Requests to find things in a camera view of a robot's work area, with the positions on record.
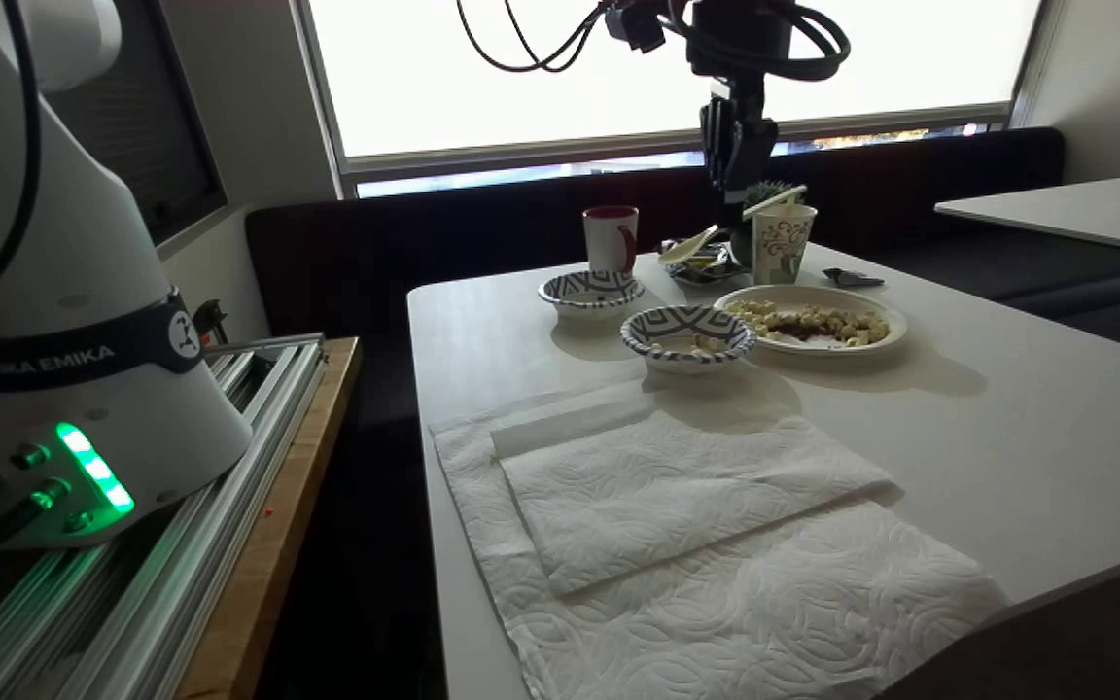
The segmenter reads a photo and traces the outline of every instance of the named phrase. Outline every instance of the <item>floor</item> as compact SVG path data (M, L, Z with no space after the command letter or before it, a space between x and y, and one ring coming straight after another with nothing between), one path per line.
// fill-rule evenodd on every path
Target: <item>floor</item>
M260 697L448 697L403 318L366 349ZM887 697L1120 700L1120 579L983 631Z

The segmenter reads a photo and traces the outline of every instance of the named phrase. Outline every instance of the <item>folded napkin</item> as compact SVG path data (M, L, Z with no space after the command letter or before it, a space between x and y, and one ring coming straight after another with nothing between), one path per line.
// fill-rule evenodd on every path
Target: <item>folded napkin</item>
M642 408L605 401L635 391L637 384L601 390L593 405L605 413L589 423L635 429ZM506 476L513 467L506 469L496 449L530 460L535 438L567 444L562 432L548 438L530 429L548 432L548 414L572 414L581 401L553 397L432 432L479 570L535 700L874 697L1003 607L977 558L871 497L838 497L556 596Z
M489 438L558 596L890 487L798 414L710 438L642 391L572 397Z

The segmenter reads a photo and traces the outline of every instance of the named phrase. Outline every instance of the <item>white plate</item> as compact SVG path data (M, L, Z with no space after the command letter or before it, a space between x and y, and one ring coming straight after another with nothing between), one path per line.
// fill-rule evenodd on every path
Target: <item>white plate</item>
M642 299L642 283L627 272L567 272L535 287L558 314L601 318Z
M785 333L785 329L764 329L764 303L773 314L802 314L802 311L836 311L838 318L871 318L882 324L882 333L874 329L871 343L842 343L836 333ZM740 287L732 296L715 299L718 311L740 314L749 333L755 349L760 349L769 362L802 362L802 365L874 365L893 356L893 349L906 343L906 314L890 303L836 291L836 287L802 287L802 283L759 283L759 287Z
M650 305L622 324L622 343L663 371L715 371L745 353L749 325L715 305Z

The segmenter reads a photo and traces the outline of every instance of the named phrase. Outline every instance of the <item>white table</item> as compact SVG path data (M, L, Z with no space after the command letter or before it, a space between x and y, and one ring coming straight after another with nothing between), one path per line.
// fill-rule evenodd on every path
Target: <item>white table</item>
M808 250L820 268L863 268L911 318L911 353L874 371L749 369L755 391L798 408L903 480L893 513L977 554L1009 615L1120 575L1120 346ZM558 268L429 283L408 296L421 429L597 377L642 377L615 333L567 333L535 283ZM644 303L688 299L651 256ZM448 476L425 436L440 626L452 700L521 700L518 659L471 558Z
M938 215L1120 243L1120 178L950 196Z

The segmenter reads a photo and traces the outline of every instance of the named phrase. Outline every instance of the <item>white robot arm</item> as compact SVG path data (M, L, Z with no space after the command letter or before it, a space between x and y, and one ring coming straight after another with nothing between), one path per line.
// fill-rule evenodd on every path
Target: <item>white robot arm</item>
M133 191L41 98L25 119L7 27L0 11L0 544L67 548L215 480L247 429L198 362ZM107 0L25 0L15 27L47 90L120 44Z

